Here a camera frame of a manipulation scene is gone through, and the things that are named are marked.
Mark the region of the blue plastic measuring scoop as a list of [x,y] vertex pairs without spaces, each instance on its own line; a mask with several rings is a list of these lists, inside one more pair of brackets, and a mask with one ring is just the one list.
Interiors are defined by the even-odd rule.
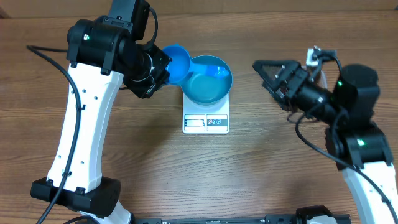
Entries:
[[170,63],[166,66],[166,71],[169,72],[167,84],[182,85],[188,80],[188,74],[190,73],[190,54],[178,44],[165,47],[163,52],[171,58]]

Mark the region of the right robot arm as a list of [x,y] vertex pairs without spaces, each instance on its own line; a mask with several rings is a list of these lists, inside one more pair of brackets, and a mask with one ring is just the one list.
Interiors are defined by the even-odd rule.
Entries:
[[[379,98],[377,72],[365,65],[338,66],[333,91],[315,83],[325,62],[322,56],[302,67],[295,60],[256,60],[253,69],[263,87],[285,111],[302,111],[295,132],[308,147],[333,160],[342,172],[363,223],[397,223],[394,159],[386,135],[372,121]],[[311,143],[301,132],[305,118],[328,125],[326,148]]]

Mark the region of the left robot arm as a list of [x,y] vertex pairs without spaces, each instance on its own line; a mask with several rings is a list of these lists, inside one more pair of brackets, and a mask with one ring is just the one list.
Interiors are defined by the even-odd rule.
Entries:
[[33,198],[76,211],[88,223],[134,223],[119,201],[120,181],[103,176],[102,155],[118,91],[150,98],[169,77],[170,57],[153,40],[142,43],[153,16],[148,2],[114,0],[108,15],[80,19],[69,29],[60,143],[47,175],[32,183]]

